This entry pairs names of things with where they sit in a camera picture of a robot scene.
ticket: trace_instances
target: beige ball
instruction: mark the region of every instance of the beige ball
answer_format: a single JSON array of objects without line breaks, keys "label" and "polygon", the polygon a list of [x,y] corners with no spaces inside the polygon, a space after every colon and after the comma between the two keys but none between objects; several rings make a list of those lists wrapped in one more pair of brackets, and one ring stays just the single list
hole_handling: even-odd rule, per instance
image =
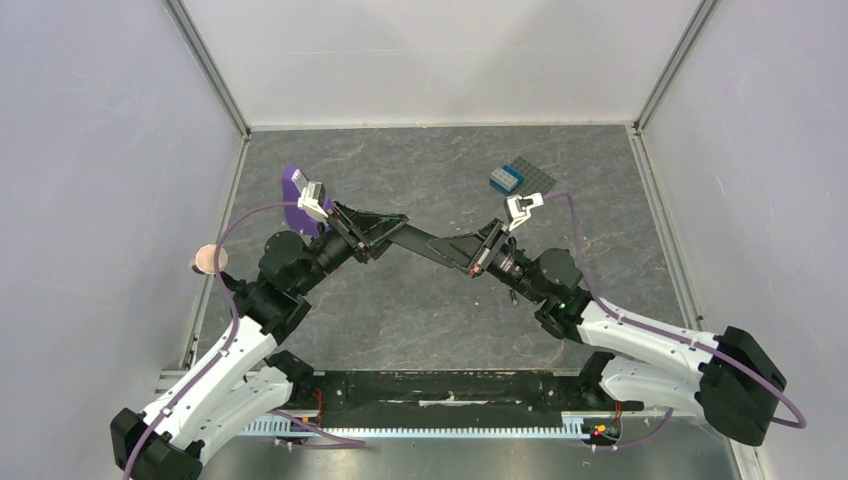
[{"label": "beige ball", "polygon": [[[212,275],[215,273],[215,245],[206,245],[197,251],[194,256],[194,266],[201,272]],[[218,268],[223,270],[227,266],[227,251],[221,248],[221,253],[218,256]]]}]

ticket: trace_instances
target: white enclosure panel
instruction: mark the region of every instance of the white enclosure panel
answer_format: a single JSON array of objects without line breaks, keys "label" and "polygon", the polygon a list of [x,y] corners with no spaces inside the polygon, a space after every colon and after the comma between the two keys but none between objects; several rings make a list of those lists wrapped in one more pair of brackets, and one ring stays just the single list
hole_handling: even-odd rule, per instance
[{"label": "white enclosure panel", "polygon": [[0,64],[0,478],[120,478],[240,140],[156,0],[4,2]]},{"label": "white enclosure panel", "polygon": [[253,126],[636,117],[698,0],[184,0]]},{"label": "white enclosure panel", "polygon": [[843,0],[721,2],[647,131],[707,326],[751,331],[808,416],[769,431],[775,479],[845,478],[846,18]]}]

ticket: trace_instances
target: gray marble floor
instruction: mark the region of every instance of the gray marble floor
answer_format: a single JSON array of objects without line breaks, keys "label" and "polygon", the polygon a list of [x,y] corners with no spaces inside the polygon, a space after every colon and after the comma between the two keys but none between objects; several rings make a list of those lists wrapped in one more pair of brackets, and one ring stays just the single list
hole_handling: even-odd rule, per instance
[{"label": "gray marble floor", "polygon": [[[407,214],[435,235],[503,218],[488,186],[496,167],[522,156],[568,188],[583,217],[588,273],[611,301],[682,325],[656,228],[623,126],[320,130],[255,134],[233,215],[279,201],[283,167],[295,164],[354,208]],[[265,240],[284,228],[281,211],[248,219],[228,241],[227,270],[253,278]],[[534,210],[516,233],[535,257],[572,248],[565,200]],[[470,279],[391,248],[378,262],[353,261],[309,295],[313,308],[284,344],[318,369],[579,368],[592,349],[559,341],[514,306],[489,276]],[[213,292],[200,353],[229,313]]]}]

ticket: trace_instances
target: lego brick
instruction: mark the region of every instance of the lego brick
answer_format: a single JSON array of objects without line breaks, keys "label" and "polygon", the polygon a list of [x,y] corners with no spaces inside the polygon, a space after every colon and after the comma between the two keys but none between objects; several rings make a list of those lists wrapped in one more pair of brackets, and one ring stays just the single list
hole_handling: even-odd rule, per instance
[{"label": "lego brick", "polygon": [[489,176],[489,185],[504,195],[512,193],[523,181],[524,177],[508,165],[496,168]]}]

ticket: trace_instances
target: gray lego baseplate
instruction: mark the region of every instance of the gray lego baseplate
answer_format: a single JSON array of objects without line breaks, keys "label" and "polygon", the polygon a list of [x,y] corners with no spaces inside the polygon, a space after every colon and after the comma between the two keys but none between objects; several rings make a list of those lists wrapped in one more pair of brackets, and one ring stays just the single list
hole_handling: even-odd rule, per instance
[{"label": "gray lego baseplate", "polygon": [[521,182],[521,185],[519,185],[515,191],[510,192],[510,195],[526,196],[533,193],[541,193],[544,195],[550,192],[551,189],[554,188],[554,185],[556,185],[556,180],[554,180],[553,177],[539,170],[538,167],[521,157],[513,160],[509,166],[524,177],[524,181]]}]

